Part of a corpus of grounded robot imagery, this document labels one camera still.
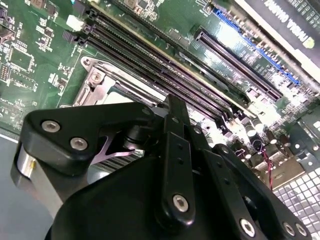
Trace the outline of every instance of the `capacitor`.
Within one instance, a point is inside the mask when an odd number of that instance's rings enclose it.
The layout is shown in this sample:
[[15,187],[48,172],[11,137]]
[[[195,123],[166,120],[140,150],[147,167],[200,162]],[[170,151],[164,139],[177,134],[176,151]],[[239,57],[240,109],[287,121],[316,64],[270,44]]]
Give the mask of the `capacitor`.
[[232,149],[242,162],[245,162],[246,160],[251,158],[249,149],[239,140],[235,141],[234,145],[232,146]]
[[249,137],[253,137],[254,135],[257,134],[256,129],[254,128],[254,126],[251,124],[251,122],[248,122],[245,126],[244,126],[245,132]]
[[254,136],[253,138],[250,138],[250,143],[252,144],[252,147],[258,152],[258,154],[262,153],[265,144],[258,135]]
[[291,143],[289,142],[288,137],[284,134],[280,135],[279,141],[283,146],[285,146],[287,148],[291,146]]
[[266,137],[268,138],[268,140],[269,140],[269,142],[271,144],[276,144],[277,143],[278,140],[276,139],[274,133],[271,130],[267,130],[265,132],[265,135],[266,135]]
[[212,137],[208,136],[206,138],[206,141],[208,142],[210,148],[213,148],[215,146],[215,143],[214,143],[214,140],[212,139]]
[[263,130],[264,130],[264,124],[261,122],[261,120],[259,118],[255,118],[252,120],[252,124],[255,128],[255,130],[258,132],[258,133],[262,133]]

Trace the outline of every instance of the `integrated circuit chip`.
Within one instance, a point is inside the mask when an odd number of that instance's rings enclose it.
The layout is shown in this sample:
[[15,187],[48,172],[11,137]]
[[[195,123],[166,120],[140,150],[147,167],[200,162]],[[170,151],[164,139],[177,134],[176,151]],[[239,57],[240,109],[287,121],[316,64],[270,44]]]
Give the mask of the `integrated circuit chip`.
[[3,25],[0,25],[0,45],[12,40],[14,37],[15,33],[13,31]]
[[207,13],[210,14],[212,11],[215,9],[215,5],[212,3],[212,1],[208,1],[207,4],[204,6],[203,10]]
[[7,16],[7,10],[0,7],[0,19],[5,19]]
[[189,40],[185,39],[183,36],[179,39],[179,43],[185,48],[189,47],[190,44]]
[[138,3],[138,0],[124,0],[124,4],[129,8],[134,9]]
[[169,36],[174,40],[178,40],[181,37],[181,35],[173,29],[169,30]]
[[44,34],[47,35],[48,37],[52,37],[53,32],[52,32],[51,30],[49,30],[49,29],[46,28],[46,29],[44,30]]
[[148,6],[148,3],[144,0],[140,0],[139,2],[139,6],[142,8],[142,9],[146,9],[146,7]]
[[45,6],[45,0],[31,0],[30,4],[38,9],[43,9]]
[[57,11],[57,8],[55,5],[51,4],[51,3],[48,3],[46,5],[46,11],[47,13],[50,15],[50,16],[53,16],[55,15],[56,11]]

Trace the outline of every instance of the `surface-mount component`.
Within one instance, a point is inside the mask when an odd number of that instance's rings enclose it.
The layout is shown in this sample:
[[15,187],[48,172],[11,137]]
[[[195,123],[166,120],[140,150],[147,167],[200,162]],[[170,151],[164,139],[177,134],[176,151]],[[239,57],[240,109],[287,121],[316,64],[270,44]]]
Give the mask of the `surface-mount component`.
[[0,44],[13,40],[14,37],[15,33],[13,31],[0,24]]
[[38,9],[43,9],[45,6],[45,0],[31,0],[30,4]]
[[5,19],[7,17],[7,10],[0,7],[0,19]]
[[134,9],[137,3],[138,0],[124,0],[124,4],[126,4],[131,9]]

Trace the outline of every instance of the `pcie slot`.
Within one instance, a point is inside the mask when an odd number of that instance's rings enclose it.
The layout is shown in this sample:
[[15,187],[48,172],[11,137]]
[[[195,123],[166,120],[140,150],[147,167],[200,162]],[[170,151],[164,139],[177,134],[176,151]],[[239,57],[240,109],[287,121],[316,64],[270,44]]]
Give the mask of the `pcie slot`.
[[239,73],[253,86],[266,94],[271,100],[276,102],[283,97],[283,94],[274,86],[272,86],[272,84],[268,82],[262,75],[256,72],[251,66],[237,57],[231,51],[223,47],[212,35],[209,35],[207,32],[205,32],[205,30],[199,30],[195,36],[195,40],[204,48],[219,57],[231,69]]
[[150,56],[156,58],[159,62],[162,62],[165,65],[170,65],[171,71],[175,72],[175,75],[177,77],[179,77],[182,81],[185,81],[186,84],[190,85],[192,88],[196,89],[197,91],[202,92],[202,94],[204,94],[204,95],[209,95],[209,94],[212,95],[212,96],[208,96],[208,98],[211,98],[209,101],[211,102],[211,104],[213,106],[215,106],[217,108],[220,108],[222,106],[223,107],[227,107],[227,108],[230,107],[230,105],[231,105],[230,102],[227,102],[226,100],[221,98],[218,94],[216,94],[212,90],[208,89],[207,86],[205,86],[201,82],[195,80],[193,76],[191,76],[190,74],[185,72],[183,69],[181,69],[179,66],[177,66],[174,62],[168,61],[164,56],[162,56],[161,54],[159,54],[155,50],[151,49],[147,44],[142,42],[137,37],[135,37],[135,36],[131,35],[130,33],[128,33],[120,25],[115,24],[110,19],[108,19],[107,17],[102,16],[102,15],[99,15],[95,19],[95,21],[99,25],[97,25],[97,24],[94,25],[94,28],[97,29],[98,31],[100,31],[100,33],[104,32],[104,33],[107,33],[107,34],[108,33],[115,34],[114,32],[112,32],[109,29],[109,27],[112,27],[113,29],[116,29],[120,33],[126,35],[128,39],[130,39],[130,42],[126,43],[127,45],[131,45],[131,47],[136,48],[139,51],[143,50],[144,53],[148,52],[148,54]]
[[[237,94],[237,96],[239,96],[242,100],[242,102],[248,104],[248,98],[246,96],[243,95],[243,93],[237,89],[235,86],[230,85],[229,82],[226,81],[226,79],[224,79],[222,76],[220,76],[219,74],[217,74],[213,69],[211,69],[210,67],[208,67],[207,65],[205,65],[201,60],[199,60],[196,56],[194,56],[191,52],[189,52],[188,50],[184,49],[182,46],[179,45],[179,43],[175,42],[174,40],[172,40],[169,36],[167,36],[166,34],[164,34],[162,31],[160,31],[159,29],[157,29],[155,26],[153,26],[151,23],[149,23],[148,21],[146,21],[145,19],[140,18],[139,16],[137,16],[133,11],[131,11],[131,9],[129,9],[126,5],[124,5],[122,2],[118,1],[118,0],[110,0],[110,3],[112,3],[113,5],[117,6],[119,9],[121,9],[124,13],[128,14],[129,16],[131,16],[132,18],[134,18],[135,21],[137,21],[139,24],[141,24],[142,26],[144,26],[145,28],[147,28],[148,30],[152,31],[153,33],[155,33],[157,36],[159,36],[161,39],[165,40],[168,44],[170,44],[171,46],[174,46],[176,48],[176,50],[182,52],[188,59],[190,59],[192,62],[194,62],[196,65],[200,66],[201,69],[203,70],[203,72],[207,72],[209,73],[211,76],[213,76],[214,78],[216,78],[217,80],[219,80],[222,83],[225,83],[226,85],[228,85],[229,89],[232,90],[234,93]],[[99,8],[97,8],[94,4],[92,4],[90,6],[90,10],[87,12],[90,16],[90,19],[92,20],[96,20],[101,19],[103,21],[105,21],[107,24],[110,23],[110,21],[112,21],[112,19],[110,19],[107,15],[105,15],[103,12],[101,12],[99,10]],[[122,29],[125,30],[121,25],[117,24],[116,22],[112,21],[113,24],[116,25],[116,27],[118,29]],[[200,83],[199,81],[197,81],[199,84],[201,84],[201,88],[206,89],[209,93],[213,94],[213,90],[212,88],[209,88],[207,85]]]
[[143,64],[140,59],[139,63],[134,60],[134,58],[128,57],[129,53],[123,53],[117,50],[114,47],[107,46],[106,43],[102,43],[100,40],[95,39],[94,37],[88,36],[80,40],[81,43],[84,43],[88,46],[91,46],[101,53],[106,54],[108,57],[112,58],[115,61],[120,61],[125,64],[126,68],[142,78],[148,80],[150,83],[156,85],[158,88],[163,89],[169,94],[176,95],[184,100],[195,110],[203,113],[206,117],[215,120],[219,115],[212,111],[212,108],[200,102],[197,98],[192,97],[192,94],[189,91],[184,91],[179,89],[174,83],[166,79],[161,73],[153,70],[148,67],[148,65]]
[[265,54],[264,50],[257,47],[257,45],[255,45],[254,43],[252,43],[252,41],[248,38],[248,37],[244,37],[241,33],[241,29],[238,25],[236,25],[235,23],[233,23],[232,21],[230,21],[225,15],[224,13],[220,10],[215,8],[213,10],[213,13],[220,19],[222,20],[225,24],[227,24],[229,27],[233,28],[235,31],[237,31],[239,33],[239,35],[242,37],[242,39],[244,41],[246,41],[247,44],[249,44],[250,46],[254,47],[269,63],[271,63],[275,68],[277,68],[277,70],[279,72],[281,72],[284,76],[286,76],[288,79],[290,79],[294,84],[299,85],[300,82],[296,79],[294,79],[294,77],[288,73],[285,72],[282,67],[277,64],[275,61],[273,61],[269,56],[267,56],[267,54]]

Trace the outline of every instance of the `black memory slot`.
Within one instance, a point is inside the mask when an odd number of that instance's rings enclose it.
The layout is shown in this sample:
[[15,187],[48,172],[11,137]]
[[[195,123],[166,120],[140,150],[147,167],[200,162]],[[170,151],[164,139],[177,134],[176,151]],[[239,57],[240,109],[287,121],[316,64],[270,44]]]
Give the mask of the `black memory slot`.
[[106,31],[104,28],[96,27],[91,31],[91,34],[97,38],[100,38],[102,41],[107,41],[112,44],[117,49],[121,49],[122,51],[127,51],[127,53],[132,54],[134,59],[139,59],[140,62],[144,63],[146,66],[149,64],[149,67],[152,67],[154,71],[158,73],[162,73],[163,76],[175,83],[180,89],[185,92],[190,92],[196,98],[200,99],[203,103],[206,103],[210,106],[218,115],[222,114],[222,107],[213,102],[208,96],[196,90],[189,81],[185,81],[178,74],[174,74],[170,72],[170,70],[166,69],[164,66],[159,64],[157,60],[146,56],[143,52],[139,50],[135,50],[126,42],[121,41],[119,37],[114,36],[111,32]]
[[187,73],[181,67],[176,65],[174,62],[168,60],[166,57],[161,55],[159,52],[155,51],[153,48],[148,46],[145,42],[141,41],[135,35],[130,34],[121,25],[116,24],[115,22],[113,22],[111,19],[109,19],[105,15],[99,15],[95,20],[96,20],[96,22],[98,24],[100,24],[100,25],[102,25],[102,27],[104,27],[104,30],[108,31],[108,27],[112,27],[112,28],[116,29],[120,33],[126,35],[126,37],[128,39],[130,39],[130,41],[132,41],[132,43],[134,43],[135,46],[139,47],[139,49],[143,49],[143,50],[147,51],[149,54],[152,54],[157,59],[159,59],[160,61],[165,63],[166,65],[170,65],[172,67],[172,69],[174,69],[178,73],[178,76],[183,76],[184,77],[183,80],[184,81],[187,80],[188,84],[193,85],[193,87],[196,88],[197,91],[202,92],[202,93],[204,93],[206,95],[208,95],[208,93],[209,93],[210,95],[212,95],[211,98],[212,98],[213,101],[216,101],[217,103],[220,103],[221,105],[224,105],[226,107],[230,107],[230,105],[231,105],[230,102],[228,102],[225,99],[221,98],[221,96],[219,96],[217,93],[213,92],[205,84],[195,80],[193,76],[191,76],[189,73]]
[[[110,0],[110,2],[112,4],[114,4],[115,6],[117,6],[119,9],[121,9],[122,11],[124,11],[130,17],[132,17],[135,21],[137,21],[137,23],[141,24],[143,27],[145,27],[148,30],[150,30],[151,32],[155,33],[157,36],[159,36],[161,39],[166,41],[171,46],[174,46],[174,48],[177,51],[182,52],[188,59],[190,59],[192,62],[194,62],[197,66],[201,67],[201,69],[202,69],[201,72],[202,73],[209,73],[210,76],[209,77],[207,76],[208,80],[210,80],[210,81],[213,80],[214,81],[214,79],[211,78],[211,77],[213,77],[216,80],[218,80],[218,81],[220,81],[222,83],[225,83],[228,86],[228,89],[229,89],[228,91],[231,94],[237,96],[237,98],[240,99],[242,101],[242,103],[244,103],[244,104],[249,104],[250,103],[250,100],[243,94],[243,92],[241,92],[235,86],[230,85],[230,83],[226,79],[224,79],[222,76],[220,76],[217,72],[215,72],[209,66],[205,65],[202,61],[200,61],[191,52],[189,52],[188,50],[186,50],[182,46],[180,46],[179,43],[177,43],[174,40],[172,40],[169,36],[164,34],[162,31],[157,29],[155,26],[153,26],[151,23],[149,23],[145,19],[142,19],[142,18],[138,17],[134,12],[131,11],[131,9],[127,8],[127,6],[124,5],[123,3],[121,3],[120,1],[118,1],[118,0]],[[90,6],[89,11],[87,11],[87,13],[89,14],[91,20],[95,21],[96,19],[101,19],[101,20],[105,21],[107,24],[110,24],[112,22],[112,24],[116,25],[117,29],[125,30],[126,31],[126,35],[128,35],[130,37],[135,37],[128,30],[123,28],[118,23],[114,22],[107,15],[105,15],[103,12],[101,12],[99,9],[95,8],[94,6]],[[222,100],[221,102],[225,102],[225,103],[228,102],[229,106],[232,105],[232,103],[230,101],[228,101],[227,99],[223,98],[223,96],[220,96],[219,94],[214,92],[214,90],[209,88],[207,85],[205,85],[205,84],[203,84],[203,83],[201,83],[201,82],[199,82],[197,80],[195,80],[195,82],[197,82],[197,84],[201,84],[202,85],[201,88],[207,90],[210,93],[210,95],[214,95],[215,98],[221,99]]]
[[183,90],[177,88],[174,83],[160,76],[160,73],[153,71],[148,66],[145,66],[141,63],[136,63],[133,59],[128,57],[128,54],[124,54],[113,47],[107,46],[105,43],[100,42],[98,39],[94,37],[87,37],[86,39],[81,39],[81,44],[87,44],[103,54],[106,54],[108,57],[112,58],[115,61],[119,61],[125,64],[126,68],[138,75],[142,78],[146,79],[150,83],[154,84],[160,89],[163,89],[165,92],[169,94],[173,94],[183,101],[185,101],[188,105],[194,108],[196,111],[202,113],[204,116],[208,117],[215,121],[218,117],[217,113],[212,111],[212,109],[208,106],[203,105],[203,103],[198,102],[197,100],[191,97],[189,91],[184,92]]
[[207,33],[204,29],[200,29],[196,33],[195,40],[205,49],[209,50],[226,64],[228,64],[231,69],[240,74],[244,79],[263,92],[271,100],[276,102],[283,97],[283,94],[261,74],[249,66],[245,61],[236,56],[232,51],[222,46],[217,39]]

